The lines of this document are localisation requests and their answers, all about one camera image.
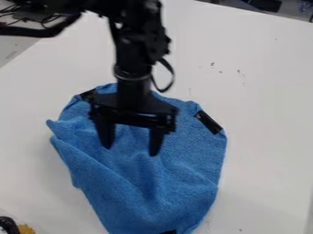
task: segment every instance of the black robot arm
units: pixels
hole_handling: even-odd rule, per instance
[[[53,27],[37,30],[0,26],[0,35],[23,37],[55,37],[75,23],[81,12],[92,11],[109,18],[116,48],[113,73],[117,93],[100,94],[96,90],[83,93],[91,105],[90,117],[106,148],[111,148],[117,123],[150,129],[149,153],[156,155],[165,134],[175,132],[177,108],[155,98],[150,87],[155,83],[153,66],[159,61],[172,73],[163,59],[169,53],[169,37],[162,25],[162,5],[158,0],[15,0],[32,9],[41,5],[45,12],[65,14],[65,20]],[[160,91],[166,91],[173,84]]]

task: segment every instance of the blue cloth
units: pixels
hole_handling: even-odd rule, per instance
[[[116,92],[116,85],[97,88]],[[225,154],[223,131],[212,134],[195,118],[198,104],[162,97],[179,108],[177,131],[160,153],[148,154],[148,130],[117,125],[111,150],[102,147],[90,104],[75,96],[56,122],[51,142],[70,170],[72,183],[113,234],[190,233],[214,202]]]

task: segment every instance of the white surface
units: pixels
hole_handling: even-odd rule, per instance
[[[190,0],[166,1],[165,22],[178,76],[168,96],[199,102],[229,137],[219,195],[195,233],[304,233],[313,26]],[[0,70],[0,207],[47,233],[105,233],[49,144],[45,120],[72,95],[113,81],[112,64],[107,26],[87,16]]]
[[[9,3],[6,0],[0,0],[0,9],[4,9],[10,5],[12,5],[12,3]],[[15,19],[12,19],[11,16],[0,18],[0,22],[10,23],[13,21],[15,21]],[[16,58],[27,48],[34,45],[37,41],[37,38],[29,37],[0,37],[0,68]]]

